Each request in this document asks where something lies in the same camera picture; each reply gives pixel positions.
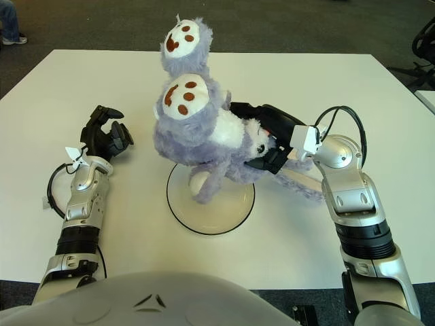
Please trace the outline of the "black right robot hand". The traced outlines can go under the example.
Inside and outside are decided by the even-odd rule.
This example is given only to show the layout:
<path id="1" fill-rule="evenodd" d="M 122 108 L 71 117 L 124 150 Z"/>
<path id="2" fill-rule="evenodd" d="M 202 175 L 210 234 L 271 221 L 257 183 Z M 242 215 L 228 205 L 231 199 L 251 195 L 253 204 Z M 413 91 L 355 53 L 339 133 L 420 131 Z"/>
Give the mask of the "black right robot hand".
<path id="1" fill-rule="evenodd" d="M 290 141 L 294 127 L 306 126 L 306 124 L 268 104 L 253 107 L 249 103 L 231 102 L 230 111 L 242 119 L 258 120 L 261 127 L 275 139 L 277 147 L 262 153 L 259 158 L 246 161 L 245 165 L 258 170 L 267 170 L 276 175 L 285 165 L 288 155 L 293 150 Z"/>

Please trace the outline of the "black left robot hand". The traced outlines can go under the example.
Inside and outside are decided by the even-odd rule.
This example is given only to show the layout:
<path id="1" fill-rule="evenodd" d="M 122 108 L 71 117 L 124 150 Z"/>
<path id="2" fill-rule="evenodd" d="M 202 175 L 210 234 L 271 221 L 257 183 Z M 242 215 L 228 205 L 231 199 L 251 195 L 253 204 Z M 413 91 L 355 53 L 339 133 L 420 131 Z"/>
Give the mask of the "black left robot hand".
<path id="1" fill-rule="evenodd" d="M 83 127 L 80 141 L 88 148 L 87 156 L 98 156 L 110 162 L 111 159 L 133 145 L 133 138 L 123 123 L 116 120 L 124 117 L 124 114 L 116 109 L 98 105 L 90 119 Z M 108 133 L 104 133 L 101 127 L 108 120 L 115 119 Z"/>

